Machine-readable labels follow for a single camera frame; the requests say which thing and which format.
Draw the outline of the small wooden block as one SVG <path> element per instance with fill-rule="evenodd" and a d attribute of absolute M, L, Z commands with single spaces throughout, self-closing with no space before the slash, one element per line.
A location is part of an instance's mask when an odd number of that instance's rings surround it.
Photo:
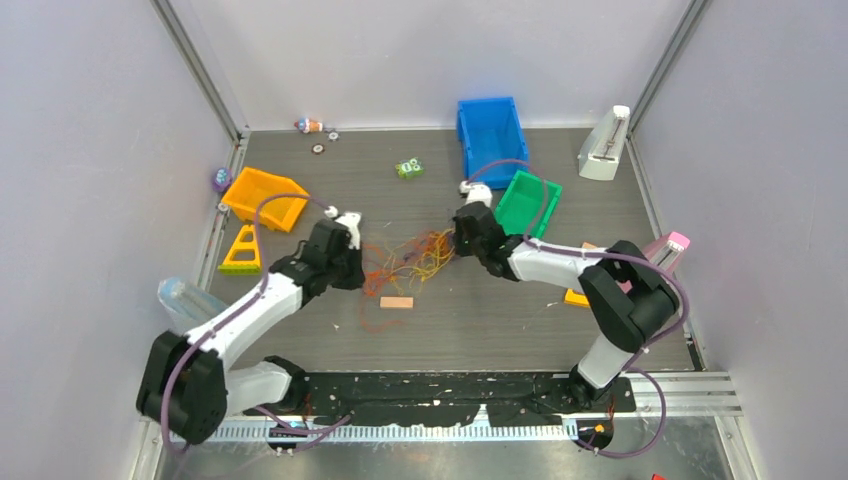
<path fill-rule="evenodd" d="M 381 309 L 412 309 L 414 298 L 408 296 L 382 296 L 379 300 Z"/>

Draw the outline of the purple round toy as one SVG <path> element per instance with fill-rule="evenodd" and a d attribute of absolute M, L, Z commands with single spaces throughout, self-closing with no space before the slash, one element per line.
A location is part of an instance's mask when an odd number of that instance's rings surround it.
<path fill-rule="evenodd" d="M 219 168 L 212 177 L 213 190 L 218 193 L 225 193 L 233 183 L 233 174 L 226 168 Z"/>

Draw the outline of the yellow triangle block right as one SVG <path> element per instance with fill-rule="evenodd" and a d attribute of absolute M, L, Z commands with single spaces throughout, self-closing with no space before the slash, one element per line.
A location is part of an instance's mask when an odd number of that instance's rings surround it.
<path fill-rule="evenodd" d="M 584 294 L 577 292 L 573 289 L 567 289 L 566 290 L 564 297 L 563 297 L 563 302 L 567 305 L 581 307 L 581 308 L 589 308 L 590 307 L 588 298 Z"/>

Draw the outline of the small clown figurine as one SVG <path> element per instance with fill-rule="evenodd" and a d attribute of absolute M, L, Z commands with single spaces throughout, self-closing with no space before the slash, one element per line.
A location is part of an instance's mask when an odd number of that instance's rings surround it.
<path fill-rule="evenodd" d="M 308 117 L 302 117 L 296 120 L 293 123 L 293 126 L 297 131 L 302 134 L 319 133 L 325 130 L 324 124 L 321 121 L 314 120 Z"/>

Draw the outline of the orange plastic bin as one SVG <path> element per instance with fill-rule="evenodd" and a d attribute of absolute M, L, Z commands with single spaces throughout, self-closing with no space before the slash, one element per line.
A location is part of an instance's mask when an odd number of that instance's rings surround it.
<path fill-rule="evenodd" d="M 244 167 L 221 199 L 243 222 L 252 222 L 259 205 L 260 223 L 268 229 L 291 232 L 308 203 L 308 192 L 289 177 Z"/>

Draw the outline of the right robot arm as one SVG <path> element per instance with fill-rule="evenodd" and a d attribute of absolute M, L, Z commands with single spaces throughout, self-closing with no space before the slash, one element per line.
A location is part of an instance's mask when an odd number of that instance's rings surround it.
<path fill-rule="evenodd" d="M 508 235 L 481 201 L 459 208 L 453 221 L 458 254 L 475 256 L 491 275 L 572 289 L 587 298 L 600 334 L 566 381 L 569 397 L 583 410 L 605 403 L 619 374 L 669 334 L 665 325 L 672 317 L 688 312 L 676 281 L 629 241 L 576 249 Z"/>

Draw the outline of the blue plastic bin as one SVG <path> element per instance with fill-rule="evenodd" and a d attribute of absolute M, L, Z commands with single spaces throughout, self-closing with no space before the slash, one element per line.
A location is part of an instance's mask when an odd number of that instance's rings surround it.
<path fill-rule="evenodd" d="M 506 189 L 518 170 L 518 164 L 499 164 L 486 171 L 483 168 L 500 160 L 529 161 L 529 151 L 512 97 L 460 100 L 457 103 L 456 132 L 463 155 L 466 178 L 492 190 Z"/>

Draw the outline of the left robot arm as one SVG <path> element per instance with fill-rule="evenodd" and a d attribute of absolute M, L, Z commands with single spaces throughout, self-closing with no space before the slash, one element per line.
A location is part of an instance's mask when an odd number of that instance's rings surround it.
<path fill-rule="evenodd" d="M 137 411 L 198 445 L 229 416 L 259 407 L 284 414 L 303 408 L 309 385 L 301 367 L 277 355 L 250 368 L 233 365 L 271 327 L 327 289 L 363 287 L 360 223 L 358 212 L 318 221 L 294 254 L 275 261 L 222 313 L 184 334 L 160 334 L 151 345 Z"/>

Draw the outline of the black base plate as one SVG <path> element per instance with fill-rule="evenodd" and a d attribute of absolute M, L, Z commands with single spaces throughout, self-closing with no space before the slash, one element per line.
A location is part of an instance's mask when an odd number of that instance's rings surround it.
<path fill-rule="evenodd" d="M 565 374 L 553 372 L 312 372 L 296 378 L 275 415 L 311 417 L 331 425 L 466 426 L 481 412 L 495 427 L 544 426 L 570 414 L 631 413 L 631 383 L 616 379 L 599 399 L 576 396 Z"/>

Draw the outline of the clear plastic bottle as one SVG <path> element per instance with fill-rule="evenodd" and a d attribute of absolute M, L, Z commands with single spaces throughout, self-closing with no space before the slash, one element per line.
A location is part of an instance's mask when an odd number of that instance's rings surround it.
<path fill-rule="evenodd" d="M 162 280 L 157 298 L 178 334 L 203 325 L 228 308 L 222 300 L 180 277 Z"/>

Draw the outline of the green plastic bin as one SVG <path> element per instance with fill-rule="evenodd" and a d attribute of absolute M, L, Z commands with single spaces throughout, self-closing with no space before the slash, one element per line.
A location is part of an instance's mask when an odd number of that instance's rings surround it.
<path fill-rule="evenodd" d="M 541 239 L 562 195 L 562 187 L 526 171 L 517 171 L 499 200 L 494 215 L 506 234 L 523 234 Z"/>

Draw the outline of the white metronome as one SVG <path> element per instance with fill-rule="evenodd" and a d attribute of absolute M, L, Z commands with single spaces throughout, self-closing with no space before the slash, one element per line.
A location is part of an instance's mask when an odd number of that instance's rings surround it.
<path fill-rule="evenodd" d="M 614 105 L 593 128 L 578 154 L 578 174 L 594 181 L 612 181 L 620 164 L 631 109 Z"/>

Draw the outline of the pink metronome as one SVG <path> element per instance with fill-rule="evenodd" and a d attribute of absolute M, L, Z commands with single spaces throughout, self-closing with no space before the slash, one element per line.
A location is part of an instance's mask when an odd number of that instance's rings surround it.
<path fill-rule="evenodd" d="M 673 274 L 689 246 L 687 236 L 672 231 L 642 247 L 641 252 L 649 262 Z"/>

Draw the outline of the yellow triangle block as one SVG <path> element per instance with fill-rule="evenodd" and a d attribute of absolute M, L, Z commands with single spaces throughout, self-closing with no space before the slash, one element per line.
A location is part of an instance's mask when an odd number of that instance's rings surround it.
<path fill-rule="evenodd" d="M 262 272 L 256 227 L 253 224 L 245 224 L 240 228 L 217 271 L 223 275 L 256 275 Z"/>
<path fill-rule="evenodd" d="M 581 307 L 581 308 L 589 308 L 590 307 L 588 298 L 584 294 L 577 292 L 573 289 L 567 289 L 566 290 L 564 297 L 563 297 L 563 302 L 567 305 Z"/>

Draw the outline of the yellow triangle block left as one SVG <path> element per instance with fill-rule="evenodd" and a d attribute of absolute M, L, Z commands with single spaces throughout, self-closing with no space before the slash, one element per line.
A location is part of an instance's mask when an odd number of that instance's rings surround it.
<path fill-rule="evenodd" d="M 245 224 L 240 228 L 217 271 L 223 275 L 256 275 L 262 272 L 256 227 L 253 224 Z"/>

